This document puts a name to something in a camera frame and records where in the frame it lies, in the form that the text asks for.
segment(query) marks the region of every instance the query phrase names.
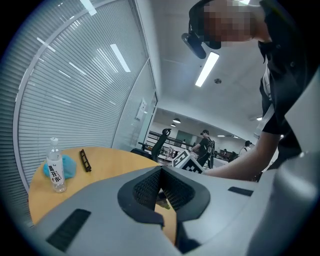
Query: plastic bottle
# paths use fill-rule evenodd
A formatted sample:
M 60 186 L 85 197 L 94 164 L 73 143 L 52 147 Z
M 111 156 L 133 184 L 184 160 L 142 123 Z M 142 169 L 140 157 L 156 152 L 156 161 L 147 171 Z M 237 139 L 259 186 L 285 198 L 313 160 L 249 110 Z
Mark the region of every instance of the plastic bottle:
M 59 140 L 57 138 L 50 139 L 51 145 L 46 152 L 46 162 L 48 164 L 50 180 L 54 191 L 62 193 L 66 191 L 67 186 L 65 183 L 62 155 L 58 148 L 58 141 Z

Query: white ceiling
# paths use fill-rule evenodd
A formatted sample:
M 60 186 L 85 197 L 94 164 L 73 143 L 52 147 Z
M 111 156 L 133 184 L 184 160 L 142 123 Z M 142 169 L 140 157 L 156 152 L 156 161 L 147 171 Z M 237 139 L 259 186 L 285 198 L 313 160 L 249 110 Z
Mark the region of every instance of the white ceiling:
M 189 10 L 198 0 L 154 0 L 153 11 L 161 58 L 163 97 L 188 102 L 209 112 L 237 114 L 248 122 L 262 114 L 260 79 L 265 71 L 255 40 L 215 50 L 220 58 L 201 88 L 195 82 L 205 61 L 181 40 L 188 32 Z M 215 84 L 214 79 L 222 80 Z
M 160 123 L 163 125 L 170 126 L 173 123 L 173 119 L 179 118 L 181 123 L 175 123 L 176 128 L 180 131 L 190 133 L 196 136 L 200 137 L 200 133 L 206 129 L 209 131 L 210 136 L 218 136 L 218 135 L 224 135 L 224 136 L 232 136 L 233 134 L 219 129 L 215 126 L 209 125 L 207 123 L 189 118 L 187 116 L 176 114 L 167 110 L 163 110 L 158 108 L 153 121 L 156 123 Z

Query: office chair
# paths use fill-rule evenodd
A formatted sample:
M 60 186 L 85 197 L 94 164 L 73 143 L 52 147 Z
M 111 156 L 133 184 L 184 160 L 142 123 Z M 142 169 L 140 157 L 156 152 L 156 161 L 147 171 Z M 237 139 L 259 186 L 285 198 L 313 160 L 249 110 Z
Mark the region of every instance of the office chair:
M 160 138 L 158 139 L 157 143 L 153 146 L 152 150 L 151 150 L 151 154 L 149 154 L 148 152 L 141 150 L 139 148 L 134 148 L 131 150 L 131 153 L 149 158 L 155 162 L 158 162 L 158 156 L 160 154 L 160 150 L 162 148 L 162 146 L 164 145 L 164 143 L 166 142 L 166 139 L 168 138 L 168 136 L 171 133 L 171 129 L 167 128 L 167 129 L 163 129 L 162 130 L 162 135 L 160 136 Z

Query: wooden table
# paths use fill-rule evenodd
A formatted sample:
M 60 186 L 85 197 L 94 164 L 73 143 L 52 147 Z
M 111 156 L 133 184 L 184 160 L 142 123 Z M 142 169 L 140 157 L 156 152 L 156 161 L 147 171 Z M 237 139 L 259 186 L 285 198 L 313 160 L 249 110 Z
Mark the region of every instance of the wooden table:
M 91 165 L 91 172 L 85 172 L 80 150 L 84 149 Z M 158 166 L 159 164 L 138 154 L 105 147 L 79 147 L 62 152 L 76 162 L 75 177 L 67 179 L 66 191 L 56 193 L 52 183 L 43 172 L 43 162 L 36 170 L 29 188 L 29 209 L 34 224 L 50 210 L 91 183 L 126 174 L 135 170 Z M 176 212 L 172 207 L 165 209 L 155 205 L 155 212 L 164 218 L 164 234 L 172 243 L 176 237 Z

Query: blue cloth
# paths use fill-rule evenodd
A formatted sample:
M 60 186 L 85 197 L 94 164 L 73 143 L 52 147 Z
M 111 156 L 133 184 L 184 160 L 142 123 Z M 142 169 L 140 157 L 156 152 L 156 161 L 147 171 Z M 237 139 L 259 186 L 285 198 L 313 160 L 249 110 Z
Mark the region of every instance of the blue cloth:
M 63 172 L 64 179 L 72 178 L 76 175 L 76 162 L 68 155 L 62 155 L 62 164 L 63 164 Z M 50 177 L 48 164 L 45 163 L 43 166 L 44 175 Z

